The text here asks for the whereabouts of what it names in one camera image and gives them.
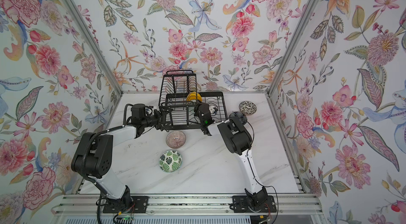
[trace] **speckled bowl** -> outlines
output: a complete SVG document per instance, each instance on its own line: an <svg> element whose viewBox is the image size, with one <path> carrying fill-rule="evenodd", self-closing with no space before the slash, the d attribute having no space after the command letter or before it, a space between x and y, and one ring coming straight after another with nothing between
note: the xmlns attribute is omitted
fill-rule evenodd
<svg viewBox="0 0 406 224"><path fill-rule="evenodd" d="M168 150L159 159L159 167L166 173L177 171L182 165L182 155L176 150Z"/></svg>
<svg viewBox="0 0 406 224"><path fill-rule="evenodd" d="M186 136L181 131L172 131L166 136L166 144L173 149L178 149L186 142Z"/></svg>
<svg viewBox="0 0 406 224"><path fill-rule="evenodd" d="M240 111L247 116L256 112L256 105L251 101L243 101L238 107L240 108Z"/></svg>

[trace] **green leaf print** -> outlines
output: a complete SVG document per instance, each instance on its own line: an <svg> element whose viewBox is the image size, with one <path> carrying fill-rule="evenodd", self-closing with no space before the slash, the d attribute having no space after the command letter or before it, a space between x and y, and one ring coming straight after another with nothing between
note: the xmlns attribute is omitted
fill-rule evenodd
<svg viewBox="0 0 406 224"><path fill-rule="evenodd" d="M169 172L169 165L168 165L168 164L164 163L164 164L162 165L162 167L163 167L163 169L164 169L165 172Z"/></svg>
<svg viewBox="0 0 406 224"><path fill-rule="evenodd" d="M175 170L179 169L179 167L180 167L179 163L177 163L177 162L172 163L172 170L175 171Z"/></svg>

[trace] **black cable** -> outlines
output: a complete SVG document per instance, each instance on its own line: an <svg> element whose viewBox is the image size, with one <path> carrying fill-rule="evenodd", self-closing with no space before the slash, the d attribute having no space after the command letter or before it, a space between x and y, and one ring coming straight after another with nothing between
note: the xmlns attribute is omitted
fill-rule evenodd
<svg viewBox="0 0 406 224"><path fill-rule="evenodd" d="M252 129L252 141L251 141L251 146L252 146L252 144L254 143L254 138L255 138L254 128L252 127L250 122L248 122L248 120L247 120L247 123L251 126L251 129Z"/></svg>
<svg viewBox="0 0 406 224"><path fill-rule="evenodd" d="M132 104L126 104L126 105L125 105L125 108L124 108L123 125L125 125L125 124L128 123L128 122L127 122L127 123L125 122L125 120L127 119L127 107L128 107L128 106L131 106L131 107L132 107L132 106L134 106L134 105L132 105Z"/></svg>
<svg viewBox="0 0 406 224"><path fill-rule="evenodd" d="M276 215L274 221L272 221L272 223L271 223L271 224L273 224L273 223L276 221L276 219L277 219L277 217L278 217L278 212L279 212L279 200L278 200L278 193L277 193L277 190L276 190L275 187L273 187L273 186L265 186L265 185L261 184L260 182L258 182L258 180L257 180L256 177L255 177L254 171L253 171L253 169L252 169L251 162L250 162L250 158L248 158L248 151L247 151L246 157L247 157L248 164L250 165L251 172L252 172L252 175L254 176L255 181L256 181L259 185L261 185L262 187L265 187L265 188L272 187L272 188L274 189L274 191L275 191L275 195L277 196L277 205L278 205L278 208L277 208L277 215Z"/></svg>
<svg viewBox="0 0 406 224"><path fill-rule="evenodd" d="M100 192L100 197L99 197L99 204L96 202L97 205L97 223L102 224L102 220L100 219L100 205L102 203L102 193Z"/></svg>
<svg viewBox="0 0 406 224"><path fill-rule="evenodd" d="M152 128L155 128L155 127L151 127L148 131L145 131L145 132L141 133L141 135L143 135L143 134L149 132Z"/></svg>

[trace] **floral wallpaper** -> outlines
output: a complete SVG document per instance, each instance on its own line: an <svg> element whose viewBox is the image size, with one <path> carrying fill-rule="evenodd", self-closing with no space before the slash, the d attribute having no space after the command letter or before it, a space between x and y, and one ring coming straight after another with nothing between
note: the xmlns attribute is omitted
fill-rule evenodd
<svg viewBox="0 0 406 224"><path fill-rule="evenodd" d="M406 0L320 0L271 94L331 224L406 223Z"/></svg>
<svg viewBox="0 0 406 224"><path fill-rule="evenodd" d="M266 90L307 0L74 0L124 91L192 69L201 91Z"/></svg>
<svg viewBox="0 0 406 224"><path fill-rule="evenodd" d="M118 94L60 0L0 7L0 223L48 223L81 181L81 135L104 128Z"/></svg>

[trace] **green leaf-patterned bowl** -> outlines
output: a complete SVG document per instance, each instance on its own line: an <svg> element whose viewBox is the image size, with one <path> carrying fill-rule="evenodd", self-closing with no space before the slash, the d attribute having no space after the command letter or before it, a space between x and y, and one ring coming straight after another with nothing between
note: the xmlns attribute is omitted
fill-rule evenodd
<svg viewBox="0 0 406 224"><path fill-rule="evenodd" d="M176 150L168 150L159 158L159 167L166 173L177 171L182 165L182 155Z"/></svg>

